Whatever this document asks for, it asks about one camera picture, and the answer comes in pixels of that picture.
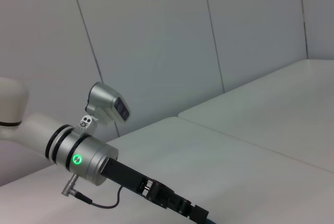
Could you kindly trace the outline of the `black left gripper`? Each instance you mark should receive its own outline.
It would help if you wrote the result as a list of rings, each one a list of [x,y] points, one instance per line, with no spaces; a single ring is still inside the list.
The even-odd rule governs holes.
[[[152,203],[170,209],[195,223],[207,223],[209,211],[177,195],[166,185],[114,160],[109,159],[101,174],[107,179],[146,198]]]

